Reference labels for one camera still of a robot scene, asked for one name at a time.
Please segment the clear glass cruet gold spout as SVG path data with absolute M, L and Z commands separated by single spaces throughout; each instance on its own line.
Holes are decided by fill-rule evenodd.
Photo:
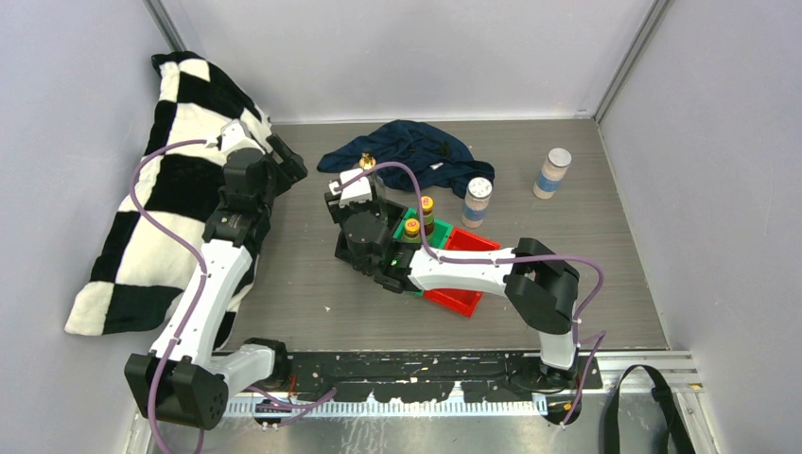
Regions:
M 358 161 L 358 166 L 360 169 L 367 171 L 371 170 L 376 166 L 376 159 L 373 157 L 369 152 L 363 152 L 361 157 Z M 386 187 L 381 179 L 381 177 L 377 174 L 376 171 L 370 173 L 367 176 L 367 179 L 371 185 L 372 191 L 374 193 L 373 200 L 377 205 L 378 214 L 383 218 L 386 219 L 388 216 L 388 207 L 387 207 L 387 200 L 386 200 Z

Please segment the red plastic bin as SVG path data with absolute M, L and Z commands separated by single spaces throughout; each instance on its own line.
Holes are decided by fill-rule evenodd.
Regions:
M 449 251 L 487 252 L 498 248 L 498 243 L 458 227 L 453 228 L 450 237 L 445 243 L 445 249 Z M 423 291 L 424 298 L 465 318 L 470 318 L 473 315 L 482 296 L 483 293 L 480 291 L 457 288 L 436 288 Z

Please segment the sauce bottle yellow cap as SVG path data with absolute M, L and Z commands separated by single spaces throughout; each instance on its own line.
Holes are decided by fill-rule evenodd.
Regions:
M 424 231 L 426 236 L 431 236 L 435 229 L 435 217 L 433 216 L 434 199 L 431 196 L 423 196 L 420 202 L 424 216 Z
M 406 243 L 420 243 L 421 223 L 416 218 L 407 218 L 403 226 L 403 241 Z

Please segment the spice jar perforated lid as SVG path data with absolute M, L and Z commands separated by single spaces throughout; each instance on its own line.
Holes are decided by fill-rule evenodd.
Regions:
M 493 185 L 484 177 L 476 177 L 469 181 L 463 199 L 462 224 L 468 228 L 478 228 L 483 223 Z

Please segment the green plastic bin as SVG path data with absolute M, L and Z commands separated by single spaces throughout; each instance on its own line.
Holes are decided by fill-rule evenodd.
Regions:
M 402 247 L 402 244 L 406 242 L 403 241 L 402 237 L 404 222 L 407 218 L 416 218 L 420 221 L 417 212 L 413 208 L 401 208 L 396 213 L 390 213 L 388 217 L 389 226 L 392 229 L 393 241 L 399 243 L 399 246 L 394 247 L 392 259 L 390 261 L 390 268 L 393 270 L 399 266 L 400 260 L 404 257 L 403 252 L 405 249 Z M 426 237 L 427 243 L 433 249 L 444 249 L 453 230 L 453 226 L 438 218 L 434 219 L 434 222 L 434 233 Z

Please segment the black white checkered blanket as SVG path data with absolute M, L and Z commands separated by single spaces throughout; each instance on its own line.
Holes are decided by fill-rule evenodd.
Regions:
M 161 83 L 146 152 L 173 143 L 181 147 L 143 167 L 136 196 L 153 218 L 198 248 L 205 222 L 218 205 L 226 162 L 201 140 L 239 119 L 265 145 L 271 124 L 223 70 L 198 54 L 156 54 L 151 62 Z M 174 313 L 196 266 L 187 249 L 142 218 L 125 198 L 65 330 L 101 336 L 155 329 Z

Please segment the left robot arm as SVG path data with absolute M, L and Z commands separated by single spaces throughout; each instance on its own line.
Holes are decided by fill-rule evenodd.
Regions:
M 290 377 L 281 341 L 251 339 L 220 358 L 214 358 L 213 350 L 235 288 L 270 230 L 274 200 L 307 176 L 304 160 L 276 134 L 265 145 L 230 133 L 203 145 L 220 151 L 226 162 L 219 204 L 206 221 L 200 247 L 159 223 L 135 190 L 129 190 L 140 215 L 198 262 L 167 328 L 148 354 L 131 355 L 124 368 L 134 400 L 152 428 L 167 422 L 210 430 L 231 396 L 256 383 L 277 392 Z

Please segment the dark blue shorts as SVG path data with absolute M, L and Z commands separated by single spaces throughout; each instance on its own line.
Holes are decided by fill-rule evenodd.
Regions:
M 398 162 L 415 175 L 421 189 L 439 186 L 462 198 L 475 178 L 492 182 L 494 167 L 474 158 L 468 146 L 455 136 L 428 123 L 394 120 L 324 154 L 317 164 L 322 173 L 340 173 L 353 168 L 363 154 L 381 164 Z

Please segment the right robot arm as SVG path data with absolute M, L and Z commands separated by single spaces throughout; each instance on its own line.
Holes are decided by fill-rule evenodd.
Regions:
M 410 217 L 406 206 L 375 196 L 343 201 L 331 192 L 324 200 L 340 227 L 338 259 L 394 293 L 457 289 L 505 298 L 538 334 L 536 379 L 559 389 L 576 378 L 572 315 L 579 273 L 564 259 L 536 260 L 548 251 L 540 241 L 524 237 L 514 248 L 493 251 L 428 251 L 394 235 Z

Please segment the spice jar plain lid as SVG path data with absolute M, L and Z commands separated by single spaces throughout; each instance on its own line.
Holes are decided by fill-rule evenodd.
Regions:
M 533 195 L 541 200 L 550 199 L 560 187 L 571 160 L 572 156 L 567 149 L 551 149 L 535 179 L 532 187 Z

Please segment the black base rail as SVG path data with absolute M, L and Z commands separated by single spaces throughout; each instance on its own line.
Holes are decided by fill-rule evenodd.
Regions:
M 579 384 L 587 391 L 602 386 L 597 363 L 585 356 L 567 372 L 548 372 L 537 352 L 480 350 L 295 352 L 276 377 L 255 385 L 308 401 L 334 390 L 337 402 L 442 402 L 461 394 L 467 403 L 483 403 L 526 401 L 536 393 L 573 396 Z

